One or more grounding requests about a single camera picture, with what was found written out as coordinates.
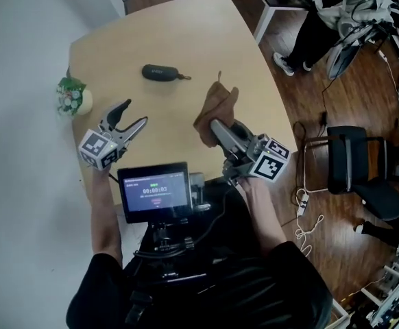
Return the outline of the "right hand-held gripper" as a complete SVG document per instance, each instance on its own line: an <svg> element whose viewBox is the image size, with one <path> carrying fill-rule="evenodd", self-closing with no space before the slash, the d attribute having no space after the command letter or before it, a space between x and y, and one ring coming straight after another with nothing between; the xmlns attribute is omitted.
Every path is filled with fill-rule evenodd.
<svg viewBox="0 0 399 329"><path fill-rule="evenodd" d="M252 135L242 122L234 122L230 129L214 119L210 128L224 149L223 176L232 185L248 177L275 182L289 163L288 148L266 134Z"/></svg>

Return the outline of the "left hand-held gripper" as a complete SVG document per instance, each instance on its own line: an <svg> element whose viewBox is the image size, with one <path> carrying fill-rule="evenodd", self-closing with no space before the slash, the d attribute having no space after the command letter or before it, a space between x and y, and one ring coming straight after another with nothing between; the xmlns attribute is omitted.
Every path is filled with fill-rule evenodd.
<svg viewBox="0 0 399 329"><path fill-rule="evenodd" d="M123 112L131 102L131 99L127 99L114 105L96 130L89 129L85 133L78 151L86 164L95 169L106 169L122 157L128 150L130 142L147 125L148 117L143 117L124 130L117 129Z"/></svg>

